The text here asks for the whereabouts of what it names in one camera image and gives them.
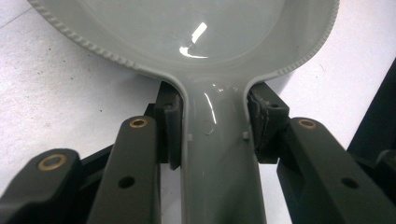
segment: white background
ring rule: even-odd
[[[342,0],[320,52],[268,81],[291,117],[322,122],[347,147],[396,56],[396,1]],[[24,0],[0,0],[0,193],[37,154],[111,145],[160,81],[108,62],[59,34]],[[163,172],[163,223],[180,223],[179,171]],[[290,217],[274,165],[261,165],[268,223]]]

